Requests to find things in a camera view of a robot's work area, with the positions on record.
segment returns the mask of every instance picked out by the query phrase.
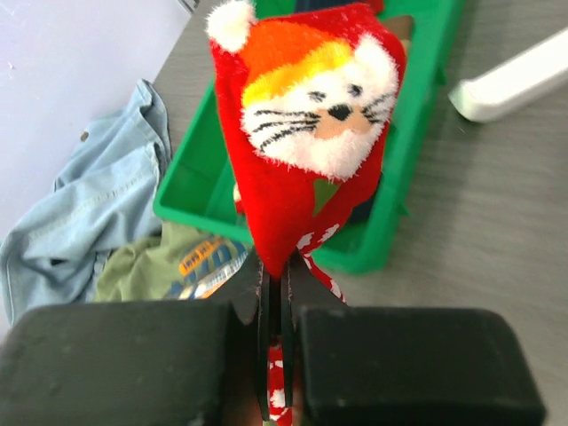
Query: white pom-pom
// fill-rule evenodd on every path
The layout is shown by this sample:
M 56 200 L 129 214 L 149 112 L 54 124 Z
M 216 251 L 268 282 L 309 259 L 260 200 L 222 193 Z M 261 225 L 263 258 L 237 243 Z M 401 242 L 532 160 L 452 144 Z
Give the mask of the white pom-pom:
M 208 16 L 207 35 L 226 51 L 236 53 L 247 42 L 255 23 L 255 6 L 250 0 L 228 0 Z

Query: gray table surface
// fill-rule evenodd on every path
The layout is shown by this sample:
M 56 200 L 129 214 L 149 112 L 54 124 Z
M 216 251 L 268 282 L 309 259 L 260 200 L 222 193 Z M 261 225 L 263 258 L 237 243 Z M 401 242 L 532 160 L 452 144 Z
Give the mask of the gray table surface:
M 216 3 L 202 0 L 155 81 L 174 145 L 213 76 L 203 29 Z M 568 87 L 484 125 L 463 121 L 446 95 L 459 79 L 566 25 L 566 0 L 467 2 L 449 84 L 439 93 L 407 197 L 412 216 L 401 221 L 384 271 L 336 276 L 351 304 L 475 306 L 502 314 L 525 349 L 548 426 L 568 424 Z

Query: light blue denim fabric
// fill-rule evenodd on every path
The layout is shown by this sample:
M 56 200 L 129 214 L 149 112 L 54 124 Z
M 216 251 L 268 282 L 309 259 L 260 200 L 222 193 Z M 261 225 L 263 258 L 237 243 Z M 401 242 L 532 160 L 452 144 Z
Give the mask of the light blue denim fabric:
M 0 245 L 10 324 L 38 306 L 88 302 L 114 249 L 158 233 L 152 211 L 170 163 L 166 109 L 140 81 L 122 110 L 93 121 L 89 137 Z

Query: white wall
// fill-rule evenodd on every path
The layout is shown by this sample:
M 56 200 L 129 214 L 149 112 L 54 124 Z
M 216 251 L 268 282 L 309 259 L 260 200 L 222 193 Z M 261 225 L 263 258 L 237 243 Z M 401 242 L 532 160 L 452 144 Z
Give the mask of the white wall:
M 156 77 L 187 19 L 177 0 L 0 0 L 0 240 L 83 127 Z

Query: white surface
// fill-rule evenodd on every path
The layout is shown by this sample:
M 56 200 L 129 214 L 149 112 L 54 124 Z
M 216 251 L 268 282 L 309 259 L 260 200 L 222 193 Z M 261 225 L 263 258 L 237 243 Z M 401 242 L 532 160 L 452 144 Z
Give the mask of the white surface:
M 568 82 L 568 28 L 520 53 L 449 94 L 458 112 L 490 122 Z
M 177 0 L 0 0 L 0 240 L 84 126 L 157 76 L 188 17 Z

